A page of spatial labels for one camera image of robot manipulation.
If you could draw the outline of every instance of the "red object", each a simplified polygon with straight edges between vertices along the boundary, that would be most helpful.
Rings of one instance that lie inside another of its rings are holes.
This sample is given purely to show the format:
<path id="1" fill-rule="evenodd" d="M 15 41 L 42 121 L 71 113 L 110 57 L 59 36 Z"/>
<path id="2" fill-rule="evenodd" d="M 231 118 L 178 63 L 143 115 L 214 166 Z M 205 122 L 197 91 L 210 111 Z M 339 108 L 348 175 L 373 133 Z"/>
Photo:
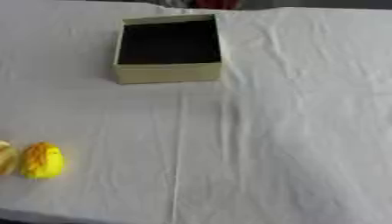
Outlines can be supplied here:
<path id="1" fill-rule="evenodd" d="M 232 10 L 238 0 L 196 0 L 198 8 Z"/>

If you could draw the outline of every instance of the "box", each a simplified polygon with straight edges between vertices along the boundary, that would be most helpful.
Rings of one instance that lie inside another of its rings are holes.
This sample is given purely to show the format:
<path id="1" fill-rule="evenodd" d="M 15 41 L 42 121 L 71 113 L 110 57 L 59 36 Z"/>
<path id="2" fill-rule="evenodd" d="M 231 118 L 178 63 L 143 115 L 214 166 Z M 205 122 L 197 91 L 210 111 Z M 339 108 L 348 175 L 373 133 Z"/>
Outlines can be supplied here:
<path id="1" fill-rule="evenodd" d="M 217 80 L 221 49 L 215 15 L 124 19 L 114 69 L 120 84 Z"/>

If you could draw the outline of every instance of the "yellow ball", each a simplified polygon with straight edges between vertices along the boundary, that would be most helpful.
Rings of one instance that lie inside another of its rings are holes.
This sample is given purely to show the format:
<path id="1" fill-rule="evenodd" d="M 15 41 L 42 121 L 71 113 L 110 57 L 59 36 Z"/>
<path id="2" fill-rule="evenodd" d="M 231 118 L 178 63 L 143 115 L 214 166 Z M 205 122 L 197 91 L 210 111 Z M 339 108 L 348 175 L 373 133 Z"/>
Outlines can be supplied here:
<path id="1" fill-rule="evenodd" d="M 0 141 L 0 175 L 8 175 L 17 167 L 18 152 L 5 141 Z"/>
<path id="2" fill-rule="evenodd" d="M 29 179 L 49 179 L 60 175 L 63 166 L 60 149 L 51 143 L 41 142 L 24 151 L 20 172 Z"/>

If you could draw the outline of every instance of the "white surface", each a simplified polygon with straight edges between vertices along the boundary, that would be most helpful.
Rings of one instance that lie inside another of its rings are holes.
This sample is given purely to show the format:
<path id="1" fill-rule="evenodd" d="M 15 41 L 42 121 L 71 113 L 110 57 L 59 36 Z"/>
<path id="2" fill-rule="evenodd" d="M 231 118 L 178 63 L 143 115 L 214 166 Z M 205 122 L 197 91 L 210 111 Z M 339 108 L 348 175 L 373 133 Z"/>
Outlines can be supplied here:
<path id="1" fill-rule="evenodd" d="M 121 18 L 182 12 L 0 2 L 0 136 L 68 160 L 56 179 L 1 178 L 1 216 L 391 223 L 392 11 L 222 12 L 221 81 L 108 80 Z"/>

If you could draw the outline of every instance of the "table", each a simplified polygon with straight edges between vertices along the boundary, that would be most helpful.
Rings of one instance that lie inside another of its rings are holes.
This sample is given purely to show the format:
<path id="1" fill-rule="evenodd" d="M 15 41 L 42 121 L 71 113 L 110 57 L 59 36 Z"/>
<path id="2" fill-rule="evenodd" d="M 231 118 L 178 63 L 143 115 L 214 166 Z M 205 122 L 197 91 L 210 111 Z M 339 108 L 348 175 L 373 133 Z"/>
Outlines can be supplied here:
<path id="1" fill-rule="evenodd" d="M 392 221 L 392 12 L 217 11 L 220 81 L 112 81 L 122 18 L 200 12 L 0 2 L 0 138 L 67 159 L 55 179 L 1 177 L 0 217 Z"/>

